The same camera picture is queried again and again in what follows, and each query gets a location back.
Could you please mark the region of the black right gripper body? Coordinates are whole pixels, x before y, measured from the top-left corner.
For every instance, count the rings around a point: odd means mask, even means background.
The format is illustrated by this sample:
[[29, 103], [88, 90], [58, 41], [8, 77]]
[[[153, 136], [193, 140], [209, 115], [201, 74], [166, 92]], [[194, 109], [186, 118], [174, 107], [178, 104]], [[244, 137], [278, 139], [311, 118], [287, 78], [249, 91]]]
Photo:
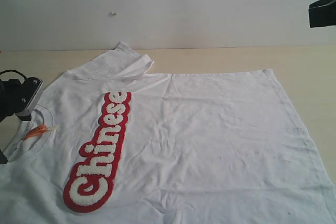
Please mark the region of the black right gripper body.
[[308, 16], [310, 28], [336, 25], [335, 0], [318, 0], [309, 5]]

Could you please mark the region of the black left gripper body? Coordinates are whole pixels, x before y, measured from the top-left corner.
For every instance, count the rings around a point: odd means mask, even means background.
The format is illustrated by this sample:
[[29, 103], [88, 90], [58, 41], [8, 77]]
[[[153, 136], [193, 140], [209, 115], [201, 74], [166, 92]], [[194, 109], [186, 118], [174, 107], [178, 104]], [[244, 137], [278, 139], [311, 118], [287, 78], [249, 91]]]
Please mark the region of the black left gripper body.
[[26, 99], [19, 94], [21, 87], [18, 79], [1, 80], [1, 122], [24, 110]]

